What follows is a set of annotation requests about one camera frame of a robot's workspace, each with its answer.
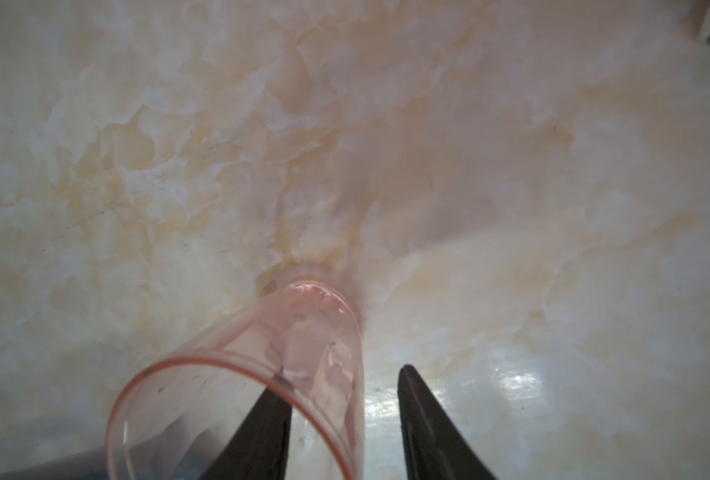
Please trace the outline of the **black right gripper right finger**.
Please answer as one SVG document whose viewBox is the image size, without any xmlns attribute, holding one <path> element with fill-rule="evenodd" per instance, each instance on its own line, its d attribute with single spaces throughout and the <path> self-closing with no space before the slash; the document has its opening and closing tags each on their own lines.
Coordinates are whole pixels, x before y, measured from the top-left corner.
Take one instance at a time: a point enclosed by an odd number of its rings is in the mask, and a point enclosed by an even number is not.
<svg viewBox="0 0 710 480">
<path fill-rule="evenodd" d="M 397 394 L 408 478 L 495 479 L 413 366 L 401 368 Z"/>
</svg>

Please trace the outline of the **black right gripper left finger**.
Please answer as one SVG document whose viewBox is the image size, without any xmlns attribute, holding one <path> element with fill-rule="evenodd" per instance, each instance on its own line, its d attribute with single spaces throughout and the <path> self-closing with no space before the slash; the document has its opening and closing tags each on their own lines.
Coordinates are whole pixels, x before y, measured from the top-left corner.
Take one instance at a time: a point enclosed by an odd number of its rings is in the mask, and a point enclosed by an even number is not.
<svg viewBox="0 0 710 480">
<path fill-rule="evenodd" d="M 266 388 L 230 442 L 201 480 L 283 480 L 289 454 L 292 408 Z"/>
</svg>

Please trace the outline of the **pink translucent cup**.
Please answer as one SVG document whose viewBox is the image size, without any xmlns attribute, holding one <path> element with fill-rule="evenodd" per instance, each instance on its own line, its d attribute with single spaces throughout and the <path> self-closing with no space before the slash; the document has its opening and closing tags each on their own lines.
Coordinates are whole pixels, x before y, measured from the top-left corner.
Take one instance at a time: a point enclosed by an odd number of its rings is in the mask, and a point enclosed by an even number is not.
<svg viewBox="0 0 710 480">
<path fill-rule="evenodd" d="M 284 479 L 363 475 L 362 335 L 350 303 L 298 281 L 138 373 L 106 432 L 112 479 L 200 479 L 268 388 L 292 408 Z"/>
</svg>

